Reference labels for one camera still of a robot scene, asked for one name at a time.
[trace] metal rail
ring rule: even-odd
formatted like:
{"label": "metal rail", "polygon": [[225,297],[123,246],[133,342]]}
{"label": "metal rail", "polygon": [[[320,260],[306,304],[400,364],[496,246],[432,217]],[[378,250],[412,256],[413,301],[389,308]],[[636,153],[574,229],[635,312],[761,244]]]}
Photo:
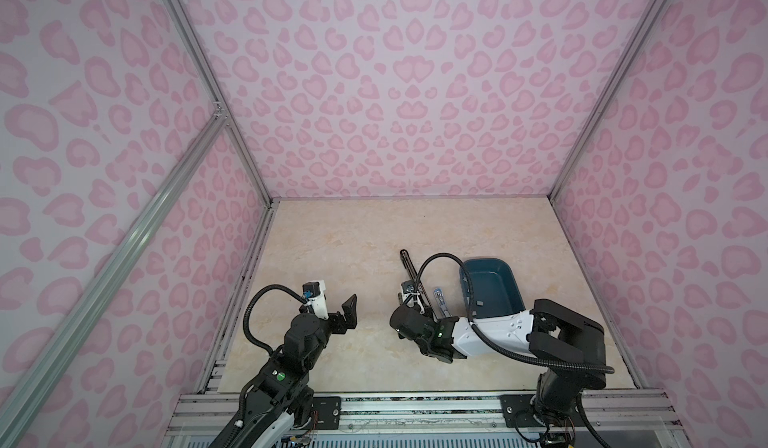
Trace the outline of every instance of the metal rail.
{"label": "metal rail", "polygon": [[224,117],[215,113],[18,382],[0,414],[1,448],[13,448],[24,436],[223,127]]}
{"label": "metal rail", "polygon": [[197,380],[197,384],[194,388],[195,393],[203,393],[206,391],[206,388],[210,385],[210,378],[214,376],[214,369],[217,361],[224,359],[224,356],[231,345],[237,320],[240,315],[240,308],[250,289],[250,282],[253,280],[254,273],[256,272],[256,265],[264,250],[266,235],[272,225],[276,206],[277,204],[273,203],[272,208],[265,209],[261,214],[254,239],[251,241],[248,248],[243,268],[240,270],[240,277],[237,279],[237,284],[232,289],[229,300],[226,302],[224,316],[216,330],[214,343],[211,345],[211,348],[208,350],[205,357],[203,370],[200,372],[200,378]]}
{"label": "metal rail", "polygon": [[183,0],[162,1],[168,10],[168,15],[170,16],[171,21],[174,22],[176,30],[181,36],[181,41],[184,43],[184,46],[187,48],[187,52],[190,54],[192,63],[197,68],[197,72],[200,74],[200,80],[203,82],[203,85],[205,86],[211,101],[214,102],[214,104],[220,110],[224,111],[224,117],[230,121],[230,125],[227,127],[227,132],[232,138],[237,155],[240,157],[240,160],[242,160],[243,165],[246,167],[246,172],[248,173],[251,182],[259,192],[262,203],[264,206],[270,206],[272,203],[272,198],[270,198],[270,194],[264,185],[264,181],[262,180],[261,175],[259,174],[254,156],[248,149],[248,146],[246,146],[245,138],[243,137],[240,127],[238,127],[234,117],[231,116],[232,110],[229,104],[226,102],[224,92],[221,89],[221,86],[216,79],[216,75],[214,74],[214,70],[205,55],[203,45],[197,38],[197,34],[195,33],[194,27],[190,22],[190,18],[187,13],[187,9],[184,6]]}
{"label": "metal rail", "polygon": [[[321,394],[342,398],[340,428],[322,434],[508,433],[513,430],[504,424],[499,400],[504,394],[530,395],[532,391]],[[183,395],[167,436],[218,434],[236,408],[236,394]],[[584,408],[601,430],[683,429],[661,390],[588,390]]]}
{"label": "metal rail", "polygon": [[589,274],[587,264],[584,262],[584,259],[581,257],[578,250],[576,250],[576,247],[574,246],[573,240],[571,239],[571,235],[568,233],[568,229],[566,228],[565,223],[563,223],[563,220],[560,218],[560,214],[554,208],[554,206],[552,206],[552,211],[554,212],[554,217],[558,219],[558,223],[560,223],[563,233],[565,234],[565,239],[568,241],[568,247],[571,249],[571,253],[574,254],[576,263],[578,263],[578,267],[581,269],[581,274],[584,276],[584,280],[587,281],[587,286],[592,293],[592,298],[594,299],[594,302],[598,304],[600,314],[603,315],[605,324],[608,326],[608,331],[610,332],[611,338],[614,339],[614,343],[616,344],[616,348],[619,350],[621,359],[624,360],[624,364],[627,365],[627,371],[629,372],[629,375],[632,376],[632,381],[634,381],[635,386],[640,388],[648,388],[650,386],[648,384],[648,379],[643,374],[643,371],[638,366],[637,361],[635,361],[632,352],[627,346],[627,343],[624,340],[624,336],[621,334],[621,330],[619,330],[613,315],[608,309],[608,304],[606,304],[603,295],[598,289],[598,285],[594,282],[594,280],[592,280],[592,277]]}
{"label": "metal rail", "polygon": [[610,102],[616,97],[616,93],[627,78],[627,75],[632,68],[632,64],[638,58],[640,51],[643,50],[645,42],[648,40],[648,37],[654,28],[658,25],[661,16],[664,14],[664,10],[669,3],[670,0],[650,0],[645,11],[640,16],[640,20],[630,36],[627,47],[621,54],[619,61],[616,63],[616,68],[610,74],[608,83],[605,85],[602,93],[600,93],[597,103],[595,103],[587,121],[584,123],[584,129],[581,130],[579,137],[576,139],[576,143],[574,143],[574,146],[565,158],[562,171],[552,185],[552,192],[549,194],[549,199],[552,203],[554,203],[562,194],[565,184],[568,182],[568,179],[574,171],[576,162],[586,150],[587,142],[590,140],[592,133],[597,131],[600,126],[600,121],[603,119],[605,110],[608,108]]}

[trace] wire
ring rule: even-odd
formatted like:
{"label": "wire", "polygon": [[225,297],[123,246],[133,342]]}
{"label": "wire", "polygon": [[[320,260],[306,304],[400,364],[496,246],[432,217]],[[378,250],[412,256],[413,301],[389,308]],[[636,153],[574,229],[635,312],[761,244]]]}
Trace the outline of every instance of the wire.
{"label": "wire", "polygon": [[312,426],[311,426],[311,427],[310,427],[310,428],[309,428],[307,431],[305,431],[304,433],[302,433],[302,434],[300,434],[300,435],[293,435],[293,436],[291,437],[291,441],[296,441],[296,440],[299,440],[299,439],[303,438],[304,436],[306,436],[306,435],[308,435],[308,434],[312,433],[312,431],[314,431],[315,427],[317,426],[317,418],[318,418],[318,414],[317,414],[317,411],[315,411],[315,410],[312,410],[312,411],[310,412],[310,418],[309,418],[309,420],[307,420],[307,422],[304,424],[304,426],[306,426],[306,425],[308,425],[308,424],[312,423]]}
{"label": "wire", "polygon": [[[273,350],[272,353],[270,353],[270,360],[274,359],[274,357],[280,354],[281,350],[283,350],[283,345],[277,347],[276,350]],[[245,409],[246,409],[245,398],[246,398],[246,395],[248,395],[248,392],[256,384],[256,379],[258,377],[259,375],[256,375],[253,378],[251,378],[248,383],[243,385],[243,389],[240,390],[240,395],[237,397],[237,411],[235,412],[235,416],[234,416],[235,424],[233,425],[229,436],[226,438],[226,441],[224,442],[224,448],[227,448],[229,445],[231,445],[232,442],[235,441],[235,439],[237,438],[237,435],[243,429],[243,423],[245,421]]]}
{"label": "wire", "polygon": [[610,445],[608,442],[603,440],[603,437],[598,434],[598,432],[595,430],[594,426],[592,426],[591,423],[589,423],[589,420],[587,419],[587,414],[584,412],[584,405],[581,404],[581,394],[576,396],[576,411],[578,411],[579,416],[581,417],[581,421],[584,422],[584,426],[587,427],[587,430],[589,433],[594,436],[594,438],[600,443],[600,445],[603,448],[610,448]]}
{"label": "wire", "polygon": [[573,437],[571,438],[571,445],[573,445],[573,444],[575,444],[575,443],[576,443],[576,425],[574,424],[574,421],[573,421],[573,420],[571,420],[571,417],[570,417],[570,416],[568,417],[568,421],[570,421],[570,422],[571,422],[571,428],[573,428],[573,429],[574,429],[574,435],[573,435]]}
{"label": "wire", "polygon": [[517,413],[514,414],[514,431],[518,432],[520,437],[523,438],[525,441],[527,441],[529,443],[533,443],[533,444],[536,445],[536,444],[538,444],[538,442],[540,441],[541,438],[545,437],[549,433],[549,424],[547,424],[547,429],[546,429],[545,432],[543,432],[542,434],[538,434],[538,439],[537,440],[531,440],[530,438],[527,438],[525,435],[520,433],[520,428],[518,427],[518,416],[520,416],[521,413],[525,414],[525,413],[528,413],[528,412],[529,412],[529,409],[523,409],[523,410],[520,410],[520,411],[518,411]]}
{"label": "wire", "polygon": [[285,287],[283,285],[267,285],[261,290],[259,290],[254,297],[248,302],[248,306],[245,307],[245,311],[243,313],[243,334],[245,335],[245,338],[253,343],[255,346],[264,348],[266,350],[266,353],[268,353],[270,356],[274,353],[274,350],[272,347],[270,347],[268,344],[264,343],[261,340],[256,339],[254,337],[254,334],[250,332],[250,314],[254,310],[254,306],[256,305],[256,302],[267,292],[272,290],[280,290],[284,293],[287,293],[288,295],[292,296],[294,299],[298,300],[302,305],[307,303],[307,299],[296,293],[295,291],[289,289],[288,287]]}
{"label": "wire", "polygon": [[461,261],[459,257],[456,255],[452,255],[451,253],[435,253],[431,257],[429,257],[424,263],[422,263],[422,267],[418,270],[418,273],[416,274],[416,280],[413,281],[414,286],[418,286],[419,281],[422,279],[422,273],[424,272],[424,269],[426,266],[435,259],[440,258],[447,258],[455,261],[458,263],[458,266],[461,267],[462,271],[464,272],[464,276],[467,279],[467,291],[469,292],[469,309],[467,313],[467,319],[469,320],[469,324],[472,326],[472,330],[475,332],[475,334],[480,338],[483,343],[485,343],[488,347],[490,347],[492,350],[494,350],[496,353],[502,354],[507,358],[512,358],[513,360],[520,361],[522,363],[532,364],[535,366],[546,366],[547,368],[554,368],[558,370],[570,370],[570,371],[590,371],[593,373],[605,373],[605,374],[613,374],[616,370],[612,366],[604,366],[604,365],[594,365],[589,363],[571,363],[568,361],[560,361],[560,360],[543,360],[541,358],[536,357],[527,357],[523,354],[515,353],[514,351],[507,350],[504,347],[500,347],[497,344],[493,342],[490,338],[485,336],[485,334],[480,330],[480,328],[474,323],[474,315],[472,314],[472,307],[475,306],[475,288],[472,285],[472,278],[469,276],[469,270],[467,270],[467,267],[464,265],[464,262]]}

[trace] mounting plate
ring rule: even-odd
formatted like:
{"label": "mounting plate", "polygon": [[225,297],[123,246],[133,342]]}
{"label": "mounting plate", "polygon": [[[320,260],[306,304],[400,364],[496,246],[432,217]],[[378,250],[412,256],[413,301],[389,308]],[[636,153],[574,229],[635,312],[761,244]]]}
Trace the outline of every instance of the mounting plate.
{"label": "mounting plate", "polygon": [[315,430],[338,430],[341,417],[340,396],[315,396],[312,398],[312,411],[317,412]]}
{"label": "mounting plate", "polygon": [[[502,414],[504,415],[504,423],[507,428],[514,428],[516,415],[519,411],[524,410],[525,413],[520,414],[517,418],[518,428],[542,428],[542,424],[538,423],[531,413],[531,399],[532,394],[525,395],[501,395],[499,400],[502,402]],[[571,408],[571,421],[576,426],[583,426],[581,417],[576,413],[574,408]]]}

